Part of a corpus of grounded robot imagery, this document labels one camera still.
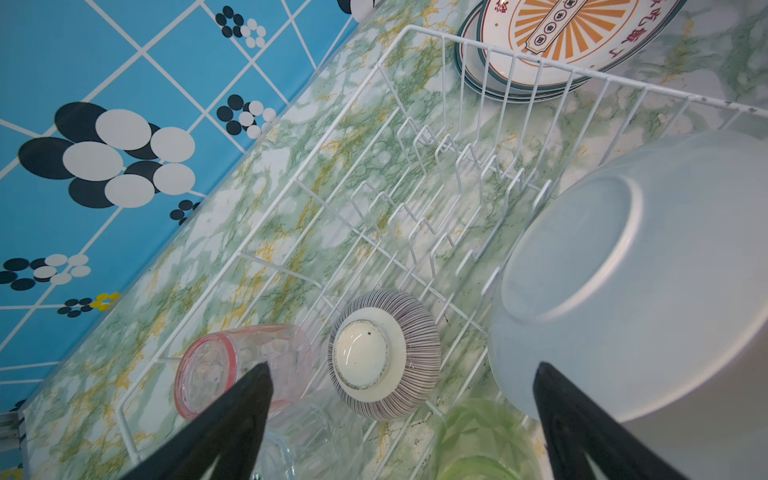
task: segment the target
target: glass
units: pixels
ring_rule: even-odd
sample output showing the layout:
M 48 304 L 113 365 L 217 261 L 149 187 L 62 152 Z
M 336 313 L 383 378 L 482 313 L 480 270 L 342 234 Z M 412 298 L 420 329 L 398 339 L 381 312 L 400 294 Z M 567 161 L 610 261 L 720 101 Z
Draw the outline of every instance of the glass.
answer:
M 312 375 L 312 349 L 294 325 L 256 325 L 197 339 L 176 372 L 174 400 L 192 420 L 258 363 L 270 366 L 274 393 L 270 411 L 301 398 Z
M 364 422 L 331 390 L 305 396 L 267 421 L 252 480 L 358 478 Z
M 435 436 L 430 478 L 541 480 L 523 415 L 510 405 L 469 399 L 449 410 Z

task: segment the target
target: marble countertop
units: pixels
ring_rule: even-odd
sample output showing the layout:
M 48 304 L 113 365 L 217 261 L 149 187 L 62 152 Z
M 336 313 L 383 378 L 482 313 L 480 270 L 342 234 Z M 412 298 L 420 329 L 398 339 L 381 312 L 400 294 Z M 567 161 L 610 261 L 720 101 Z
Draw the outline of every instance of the marble countertop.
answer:
M 373 19 L 352 35 L 276 127 L 209 196 L 200 211 L 190 218 L 187 226 L 123 295 L 103 323 L 27 405 L 25 473 L 31 473 L 32 478 L 103 479 L 117 478 L 131 467 L 115 420 L 117 401 L 126 388 L 251 228 L 263 219 L 269 205 L 402 28 L 415 24 L 455 32 L 475 3 L 475 0 L 387 0 L 377 9 Z M 727 4 L 714 0 L 688 2 L 654 41 L 611 73 L 764 107 L 768 104 L 765 87 L 768 84 L 768 51 L 760 47 L 766 44 L 767 35 L 768 7 L 757 0 Z M 440 95 L 435 83 L 440 66 L 439 57 L 435 61 L 434 55 L 439 52 L 439 47 L 423 43 L 423 39 L 413 42 L 404 44 L 413 48 L 396 49 L 386 67 L 393 72 L 393 82 L 407 101 L 409 113 L 413 110 L 415 117 L 434 119 L 442 115 L 437 108 Z M 453 70 L 452 73 L 448 102 L 456 107 L 459 85 Z M 342 202 L 343 199 L 346 202 L 361 181 L 369 179 L 374 184 L 391 184 L 402 170 L 404 160 L 390 157 L 389 153 L 396 147 L 396 139 L 387 134 L 373 142 L 372 160 L 356 168 L 346 182 L 342 181 L 356 155 L 376 135 L 392 111 L 394 102 L 385 95 L 386 87 L 381 83 L 372 84 L 366 90 L 368 93 L 361 96 L 359 104 L 343 118 L 337 132 L 300 176 L 300 180 L 319 197 L 328 198 L 336 185 L 343 184 L 335 201 Z M 565 102 L 554 140 L 546 150 L 539 179 L 551 176 L 564 166 L 564 157 L 599 91 L 600 85 L 593 83 L 588 82 L 570 94 Z M 612 91 L 601 102 L 584 143 L 573 164 L 565 171 L 558 187 L 560 190 L 597 166 L 600 154 L 631 108 L 632 94 L 629 90 Z M 467 91 L 464 101 L 467 111 L 474 112 L 474 118 L 485 115 L 485 110 L 478 112 L 477 95 Z M 557 103 L 545 101 L 534 107 L 515 168 L 531 163 L 547 133 Z M 496 107 L 486 105 L 485 109 L 493 111 Z M 653 140 L 674 108 L 669 101 L 649 95 L 617 145 L 617 154 Z M 511 158 L 511 152 L 516 148 L 525 109 L 525 105 L 510 105 L 505 112 L 504 128 L 497 145 L 502 163 Z M 675 130 L 679 133 L 716 127 L 722 118 L 717 112 L 691 108 L 678 121 Z M 482 127 L 484 137 L 493 136 L 489 133 L 492 127 L 495 132 L 495 126 L 490 123 Z M 744 115 L 731 128 L 762 139 L 768 131 L 765 122 Z M 488 198 L 498 199 L 505 186 L 503 182 L 489 184 Z M 438 188 L 436 181 L 423 185 L 425 192 Z M 374 255 L 375 249 L 370 245 L 355 243 L 358 237 L 344 230 L 343 224 L 333 216 L 320 215 L 322 205 L 309 194 L 299 188 L 291 192 L 280 208 L 266 218 L 264 228 L 247 248 L 249 253 L 274 263 L 286 262 L 291 270 L 323 279 L 329 287 L 326 295 L 332 300 L 345 296 L 349 290 L 345 280 L 358 271 L 359 265 L 368 261 L 366 258 L 371 259 L 365 263 L 366 272 L 381 272 L 381 276 L 360 277 L 359 285 L 354 286 L 356 291 L 362 293 L 375 285 L 400 283 L 402 275 L 396 269 L 388 270 L 389 259 Z M 343 211 L 342 203 L 334 205 Z M 298 244 L 297 238 L 316 215 L 319 220 L 306 238 L 301 239 L 299 247 L 294 248 Z M 464 248 L 476 248 L 478 242 L 488 236 L 498 215 L 498 208 L 484 212 L 478 223 L 467 229 Z M 504 219 L 499 235 L 457 292 L 453 304 L 458 310 L 473 311 L 478 289 L 503 260 L 509 243 L 522 228 L 525 216 L 525 212 L 513 212 Z M 350 249 L 354 255 L 345 266 L 348 261 L 345 255 Z M 465 251 L 444 255 L 441 264 L 455 269 Z M 420 266 L 417 273 L 426 278 L 428 268 Z M 273 273 L 247 260 L 236 263 L 214 290 L 210 301 L 200 308 L 193 321 L 172 343 L 169 355 L 179 356 L 202 334 L 236 325 L 259 292 L 262 293 L 261 300 L 248 322 L 284 323 L 311 317 L 317 321 L 307 323 L 309 334 L 318 335 L 322 340 L 323 319 L 330 318 L 333 313 L 315 311 L 312 300 L 317 298 L 317 291 L 297 281 L 296 277 L 282 275 L 270 280 Z M 409 279 L 403 282 L 414 291 L 419 287 Z M 443 287 L 448 289 L 439 282 L 432 285 L 437 290 Z M 430 294 L 425 297 L 433 312 L 441 310 L 438 299 Z M 456 338 L 463 325 L 458 310 L 448 310 L 445 322 L 441 321 L 439 328 L 444 345 Z M 475 321 L 484 325 L 487 315 L 488 308 L 483 307 Z M 475 364 L 479 364 L 477 373 L 466 386 L 469 395 L 493 398 L 498 393 L 488 360 L 481 354 L 484 346 L 485 339 L 474 329 L 464 335 L 453 359 L 443 369 L 439 387 L 431 398 L 437 408 L 450 406 Z M 173 407 L 173 369 L 169 366 L 153 368 L 131 398 L 126 411 L 134 440 L 144 454 L 183 426 Z M 381 477 L 407 478 L 421 458 L 437 421 L 429 409 L 424 408 L 407 427 L 403 427 L 402 422 L 378 424 L 365 445 L 368 474 L 378 468 L 389 445 L 400 437 Z M 545 458 L 541 438 L 536 442 L 540 458 Z

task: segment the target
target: red cup rim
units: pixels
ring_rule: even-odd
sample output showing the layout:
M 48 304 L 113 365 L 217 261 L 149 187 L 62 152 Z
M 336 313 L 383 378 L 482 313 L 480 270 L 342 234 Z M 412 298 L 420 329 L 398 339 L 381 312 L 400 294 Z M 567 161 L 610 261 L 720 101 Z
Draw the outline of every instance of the red cup rim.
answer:
M 226 334 L 222 332 L 209 333 L 208 335 L 203 335 L 199 339 L 195 340 L 194 343 L 192 343 L 192 345 L 190 345 L 190 347 L 184 353 L 184 356 L 181 358 L 179 368 L 176 370 L 176 379 L 174 380 L 174 403 L 176 404 L 176 410 L 179 412 L 179 415 L 181 415 L 181 417 L 187 421 L 195 419 L 195 417 L 197 417 L 200 412 L 193 412 L 187 407 L 187 404 L 184 403 L 184 396 L 181 393 L 181 379 L 184 377 L 184 373 L 186 373 L 187 368 L 189 368 L 190 361 L 194 353 L 204 343 L 213 342 L 214 340 L 220 340 L 223 342 L 224 348 L 227 350 L 227 358 L 229 360 L 227 385 L 224 387 L 224 392 L 232 388 L 232 385 L 235 384 L 235 380 L 237 379 L 237 356 L 235 355 L 235 347 Z

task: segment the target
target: tableware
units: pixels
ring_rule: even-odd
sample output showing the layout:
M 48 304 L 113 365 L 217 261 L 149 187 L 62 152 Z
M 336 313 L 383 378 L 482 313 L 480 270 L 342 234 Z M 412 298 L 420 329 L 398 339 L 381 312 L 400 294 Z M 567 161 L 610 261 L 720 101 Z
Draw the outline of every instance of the tableware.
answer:
M 522 414 L 509 404 L 468 399 L 451 407 L 435 434 L 430 478 L 539 480 L 541 473 Z
M 685 0 L 486 0 L 478 38 L 513 51 L 606 71 L 653 40 Z M 482 61 L 487 60 L 485 51 Z M 506 82 L 511 57 L 491 53 L 488 74 Z M 533 88 L 538 64 L 519 61 L 512 81 Z M 562 89 L 569 73 L 545 67 L 539 89 Z
M 255 325 L 202 336 L 187 349 L 176 372 L 174 401 L 194 419 L 256 364 L 270 366 L 276 412 L 304 393 L 312 375 L 312 349 L 294 325 Z
M 467 16 L 462 23 L 461 28 L 458 30 L 459 34 L 464 38 L 472 38 L 476 40 L 477 24 L 480 13 L 483 9 L 483 4 L 480 3 L 472 9 L 472 12 Z M 454 44 L 453 61 L 458 71 L 459 77 L 462 74 L 462 65 L 466 63 L 466 70 L 464 72 L 464 79 L 467 85 L 479 94 L 482 94 L 482 79 L 485 78 L 485 64 L 480 59 L 481 53 L 477 48 L 472 46 L 465 47 L 461 43 Z M 571 84 L 571 90 L 583 85 L 589 80 L 585 78 L 578 83 Z M 504 101 L 505 92 L 507 88 L 507 81 L 499 81 L 496 77 L 488 72 L 487 82 L 485 86 L 485 96 L 492 100 Z M 541 93 L 537 91 L 534 101 L 544 101 L 551 98 L 557 98 L 562 95 L 565 90 L 563 87 L 560 91 L 546 91 Z M 518 90 L 513 84 L 510 85 L 509 94 L 507 96 L 508 103 L 528 103 L 531 99 L 531 91 Z
M 537 418 L 546 361 L 627 422 L 729 369 L 768 316 L 765 160 L 733 131 L 665 138 L 546 207 L 494 298 L 489 357 L 507 399 Z
M 330 390 L 305 396 L 267 421 L 252 478 L 358 478 L 364 423 Z
M 331 330 L 328 370 L 336 392 L 369 419 L 398 419 L 427 400 L 440 372 L 432 314 L 399 290 L 354 299 Z

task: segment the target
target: green cup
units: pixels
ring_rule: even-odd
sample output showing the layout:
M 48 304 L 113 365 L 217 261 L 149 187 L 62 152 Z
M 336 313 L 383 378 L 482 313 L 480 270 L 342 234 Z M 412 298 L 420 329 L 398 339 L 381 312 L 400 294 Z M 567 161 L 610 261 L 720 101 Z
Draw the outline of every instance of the green cup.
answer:
M 523 415 L 509 405 L 469 399 L 451 408 L 435 436 L 430 478 L 541 480 Z

